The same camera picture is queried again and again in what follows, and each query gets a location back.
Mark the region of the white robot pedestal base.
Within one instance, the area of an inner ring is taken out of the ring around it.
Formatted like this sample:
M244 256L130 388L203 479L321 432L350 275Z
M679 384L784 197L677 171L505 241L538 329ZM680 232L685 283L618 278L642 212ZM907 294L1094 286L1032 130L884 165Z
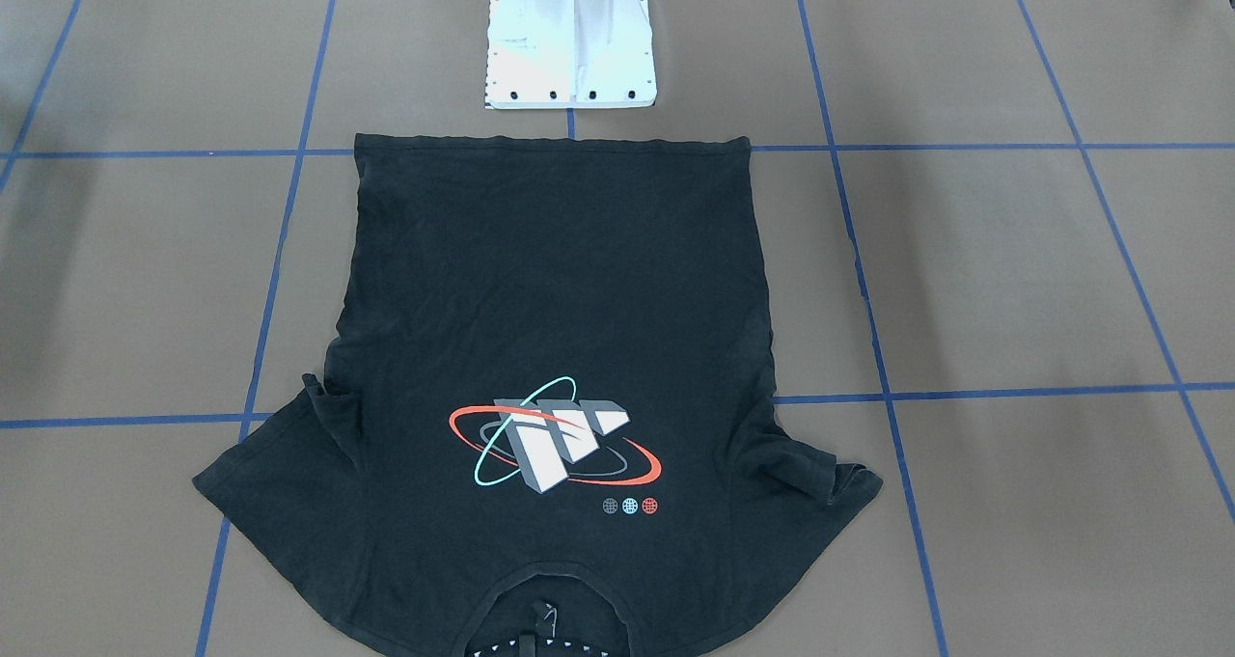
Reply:
M651 107L648 0L489 0L489 109Z

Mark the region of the black t-shirt with logo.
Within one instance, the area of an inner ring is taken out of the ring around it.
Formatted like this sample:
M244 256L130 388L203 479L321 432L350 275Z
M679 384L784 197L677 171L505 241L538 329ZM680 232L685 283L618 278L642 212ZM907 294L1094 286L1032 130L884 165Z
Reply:
M321 375L194 477L384 656L701 656L878 495L776 420L746 138L357 135Z

